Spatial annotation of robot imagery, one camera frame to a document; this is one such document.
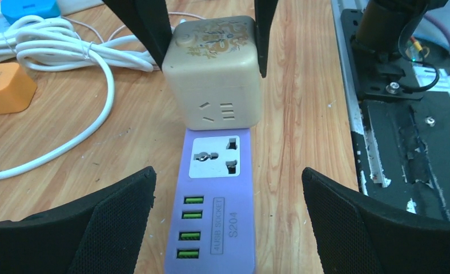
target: coiled white cable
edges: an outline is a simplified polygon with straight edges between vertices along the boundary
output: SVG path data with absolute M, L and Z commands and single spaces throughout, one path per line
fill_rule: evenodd
M 21 65 L 38 71 L 66 71 L 99 65 L 107 80 L 106 103 L 99 116 L 88 128 L 41 157 L 21 166 L 0 171 L 0 180 L 23 174 L 61 156 L 87 139 L 105 122 L 113 107 L 115 92 L 110 66 L 147 72 L 158 69 L 147 51 L 114 49 L 118 45 L 130 42 L 139 42 L 139 40 L 134 35 L 128 35 L 101 44 L 89 43 L 81 40 L 69 21 L 62 18 L 43 19 L 33 15 L 21 18 L 5 33 L 0 34 L 0 62 L 16 56 Z

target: green usb port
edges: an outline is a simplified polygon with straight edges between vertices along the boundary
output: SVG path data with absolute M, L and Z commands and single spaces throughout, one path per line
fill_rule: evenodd
M 185 197 L 185 204 L 203 204 L 203 196 Z
M 179 249 L 176 253 L 177 259 L 198 259 L 199 249 Z
M 199 241 L 202 233 L 201 232 L 180 232 L 179 241 Z
M 183 211 L 181 219 L 201 219 L 203 211 Z

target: orange box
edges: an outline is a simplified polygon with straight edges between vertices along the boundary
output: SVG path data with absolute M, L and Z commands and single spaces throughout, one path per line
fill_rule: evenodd
M 19 63 L 0 64 L 0 114 L 27 109 L 36 90 L 37 84 Z

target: black cable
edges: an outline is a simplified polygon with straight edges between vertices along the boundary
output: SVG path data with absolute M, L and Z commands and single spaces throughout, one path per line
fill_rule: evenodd
M 412 22 L 414 22 L 416 19 L 417 19 L 417 18 L 413 17 L 412 20 L 411 20 L 410 22 L 408 22 L 408 23 L 403 27 L 403 29 L 401 30 L 401 33 L 400 33 L 400 36 L 398 37 L 398 42 L 397 42 L 398 51 L 400 52 L 400 55 L 401 55 L 401 57 L 402 57 L 403 59 L 405 59 L 405 60 L 407 60 L 407 61 L 409 61 L 409 62 L 415 63 L 415 64 L 420 64 L 420 65 L 422 65 L 423 67 L 429 67 L 429 68 L 431 68 L 431 69 L 434 69 L 434 70 L 435 70 L 435 79 L 432 81 L 432 83 L 430 83 L 430 84 L 428 84 L 428 85 L 426 85 L 426 86 L 423 86 L 423 87 L 411 87 L 411 86 L 407 86 L 407 85 L 405 85 L 405 84 L 399 83 L 399 84 L 400 84 L 400 87 L 404 90 L 404 91 L 403 91 L 404 93 L 414 93 L 414 92 L 424 92 L 424 91 L 427 91 L 427 90 L 429 90 L 429 89 L 435 87 L 435 85 L 436 85 L 436 84 L 439 82 L 439 80 L 440 80 L 440 72 L 439 72 L 439 70 L 437 69 L 437 67 L 435 67 L 434 65 L 432 65 L 432 64 L 430 64 L 430 63 L 428 63 L 428 62 L 425 62 L 425 61 L 414 61 L 414 60 L 410 59 L 410 58 L 405 54 L 405 50 L 406 50 L 406 49 L 403 49 L 402 46 L 401 46 L 401 38 L 403 37 L 403 34 L 404 34 L 405 30 L 407 29 L 408 25 L 410 25 L 410 24 L 411 24 Z

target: blue object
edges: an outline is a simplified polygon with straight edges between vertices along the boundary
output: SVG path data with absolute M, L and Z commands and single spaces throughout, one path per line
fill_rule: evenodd
M 57 0 L 2 0 L 1 13 L 10 24 L 27 15 L 37 15 L 42 18 L 54 18 L 61 15 Z

